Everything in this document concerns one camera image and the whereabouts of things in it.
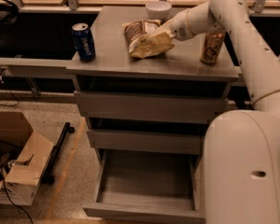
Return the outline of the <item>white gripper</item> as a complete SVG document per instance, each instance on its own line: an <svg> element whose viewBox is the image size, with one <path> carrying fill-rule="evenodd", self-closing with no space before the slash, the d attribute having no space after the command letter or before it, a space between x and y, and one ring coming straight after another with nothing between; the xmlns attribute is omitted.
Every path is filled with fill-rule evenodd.
<svg viewBox="0 0 280 224"><path fill-rule="evenodd" d="M156 56L175 46L171 38L185 41L194 36L189 26L189 10L186 9L178 12L150 35L139 36L135 41L133 56L141 59Z"/></svg>

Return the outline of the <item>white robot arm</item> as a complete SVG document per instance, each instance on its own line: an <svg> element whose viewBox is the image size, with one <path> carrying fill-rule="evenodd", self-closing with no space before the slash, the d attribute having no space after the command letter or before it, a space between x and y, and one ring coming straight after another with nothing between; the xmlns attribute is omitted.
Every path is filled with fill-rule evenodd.
<svg viewBox="0 0 280 224"><path fill-rule="evenodd" d="M252 104L212 121L203 146L206 224L280 224L280 58L245 0L209 0L150 34L156 43L229 34Z"/></svg>

